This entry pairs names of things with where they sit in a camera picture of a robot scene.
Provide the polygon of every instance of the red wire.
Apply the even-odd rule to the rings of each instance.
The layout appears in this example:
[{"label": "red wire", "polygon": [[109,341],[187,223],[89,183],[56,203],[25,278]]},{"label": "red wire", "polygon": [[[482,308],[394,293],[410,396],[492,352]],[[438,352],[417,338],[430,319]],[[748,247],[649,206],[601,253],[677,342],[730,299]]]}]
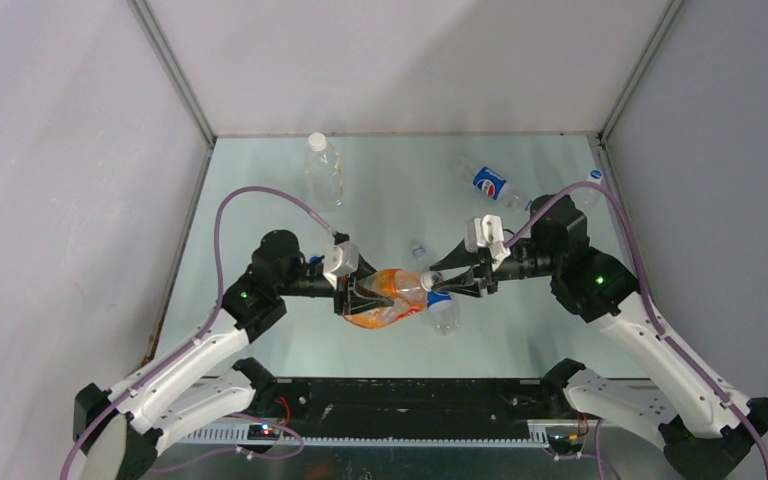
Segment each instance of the red wire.
[{"label": "red wire", "polygon": [[290,423],[290,405],[287,403],[287,399],[284,397],[276,398],[275,403],[284,405],[284,411],[287,412],[287,418],[284,419],[284,426],[286,427]]},{"label": "red wire", "polygon": [[587,426],[587,429],[584,431],[582,436],[586,436],[588,433],[590,433],[590,423],[587,421],[587,414],[582,413],[581,417],[584,419],[584,425]]}]

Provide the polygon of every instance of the plastic bottle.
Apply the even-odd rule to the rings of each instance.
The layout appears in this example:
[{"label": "plastic bottle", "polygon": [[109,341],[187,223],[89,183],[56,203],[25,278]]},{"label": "plastic bottle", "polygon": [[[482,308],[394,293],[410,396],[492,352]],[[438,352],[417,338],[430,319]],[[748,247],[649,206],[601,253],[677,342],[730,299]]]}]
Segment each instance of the plastic bottle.
[{"label": "plastic bottle", "polygon": [[[414,240],[411,242],[411,257],[413,258],[414,265],[417,272],[423,274],[430,271],[429,267],[432,265],[430,255],[425,250],[422,244]],[[440,272],[432,272],[434,276],[442,277]],[[434,329],[440,335],[449,334],[458,329],[460,326],[460,311],[455,299],[452,298],[450,293],[437,293],[428,292],[428,302],[426,303],[426,310],[428,313],[425,315],[431,318]]]},{"label": "plastic bottle", "polygon": [[524,210],[531,204],[530,199],[524,197],[501,175],[467,155],[455,155],[452,160],[452,169],[461,179],[506,208]]},{"label": "plastic bottle", "polygon": [[[604,175],[601,170],[591,170],[584,181],[601,184],[603,177]],[[574,190],[570,194],[570,197],[572,198],[572,201],[575,202],[575,207],[578,208],[581,213],[587,213],[590,210],[593,210],[593,207],[599,203],[599,199],[602,198],[602,192],[592,188],[579,188]]]},{"label": "plastic bottle", "polygon": [[363,328],[382,328],[407,316],[425,310],[428,297],[419,280],[419,275],[408,270],[388,269],[376,272],[358,280],[355,293],[372,296],[370,293],[393,300],[393,306],[374,308],[343,318]]},{"label": "plastic bottle", "polygon": [[343,203],[340,155],[321,133],[311,134],[307,144],[304,172],[309,200],[319,211],[334,210]]}]

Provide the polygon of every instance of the glass tabletop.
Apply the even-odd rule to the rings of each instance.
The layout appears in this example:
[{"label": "glass tabletop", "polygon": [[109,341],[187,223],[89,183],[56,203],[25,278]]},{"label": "glass tabletop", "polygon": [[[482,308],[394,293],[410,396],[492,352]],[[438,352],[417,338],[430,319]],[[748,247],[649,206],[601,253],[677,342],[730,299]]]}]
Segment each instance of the glass tabletop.
[{"label": "glass tabletop", "polygon": [[[525,211],[509,211],[465,184],[449,163],[466,154],[534,198],[579,181],[597,165],[585,135],[370,135],[337,136],[344,205],[323,213],[348,233],[376,268],[410,268],[409,242],[419,239],[441,258],[477,216],[502,217],[517,230]],[[263,185],[305,199],[303,137],[221,138],[204,187],[158,342],[172,348],[204,322],[216,300],[213,222],[232,190]],[[606,202],[588,213],[591,244],[622,258]],[[294,232],[302,251],[320,254],[330,236],[304,212],[278,197],[248,193],[225,211],[221,227],[226,288],[251,261],[260,239],[274,229]],[[285,298],[287,314],[211,375],[239,358],[255,357],[273,375],[311,377],[538,378],[564,358],[608,377],[643,377],[631,358],[594,327],[567,313],[548,278],[505,282],[484,298],[457,297],[461,327],[438,334],[425,313],[380,330],[364,330],[333,313],[330,299]]]}]

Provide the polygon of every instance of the pepsi label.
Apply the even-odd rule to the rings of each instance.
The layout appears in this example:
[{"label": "pepsi label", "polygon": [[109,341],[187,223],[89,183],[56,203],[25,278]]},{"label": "pepsi label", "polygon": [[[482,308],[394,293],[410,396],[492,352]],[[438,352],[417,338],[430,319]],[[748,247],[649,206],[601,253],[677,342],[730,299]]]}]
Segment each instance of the pepsi label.
[{"label": "pepsi label", "polygon": [[452,294],[447,292],[428,292],[428,303],[426,303],[426,308],[430,307],[431,305],[434,305],[437,302],[443,302],[445,300],[451,300]]},{"label": "pepsi label", "polygon": [[508,183],[507,180],[487,167],[479,170],[475,178],[472,179],[472,184],[475,185],[475,188],[481,190],[493,200],[499,199],[499,193],[506,183]]}]

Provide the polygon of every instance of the clear plastic bottle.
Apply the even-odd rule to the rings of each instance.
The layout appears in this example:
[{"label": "clear plastic bottle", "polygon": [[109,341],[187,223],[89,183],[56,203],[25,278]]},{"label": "clear plastic bottle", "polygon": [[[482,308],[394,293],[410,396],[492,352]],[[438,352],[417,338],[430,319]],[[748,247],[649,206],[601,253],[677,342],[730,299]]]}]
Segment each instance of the clear plastic bottle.
[{"label": "clear plastic bottle", "polygon": [[[417,272],[423,274],[430,271],[429,267],[433,264],[433,261],[425,247],[419,241],[414,240],[411,242],[410,248],[411,257]],[[432,272],[432,274],[442,277],[440,272]],[[440,335],[447,335],[457,330],[461,324],[458,304],[450,293],[428,292],[426,310],[428,310],[428,313],[425,315],[431,318],[434,329]]]},{"label": "clear plastic bottle", "polygon": [[[583,181],[601,184],[604,175],[601,170],[591,170],[587,174],[587,177]],[[602,198],[602,192],[594,190],[592,188],[579,188],[574,190],[570,197],[575,202],[575,207],[578,208],[581,213],[587,213],[593,210],[593,207],[599,203],[599,199]]]},{"label": "clear plastic bottle", "polygon": [[375,293],[393,300],[392,307],[374,308],[343,318],[363,328],[382,328],[425,310],[428,297],[414,272],[388,269],[358,280],[355,292],[361,296]]},{"label": "clear plastic bottle", "polygon": [[343,203],[343,168],[340,155],[325,135],[311,134],[307,138],[304,172],[308,198],[319,211],[332,211]]},{"label": "clear plastic bottle", "polygon": [[530,199],[523,196],[501,175],[466,154],[456,154],[452,159],[451,168],[465,182],[506,208],[524,210],[531,204]]}]

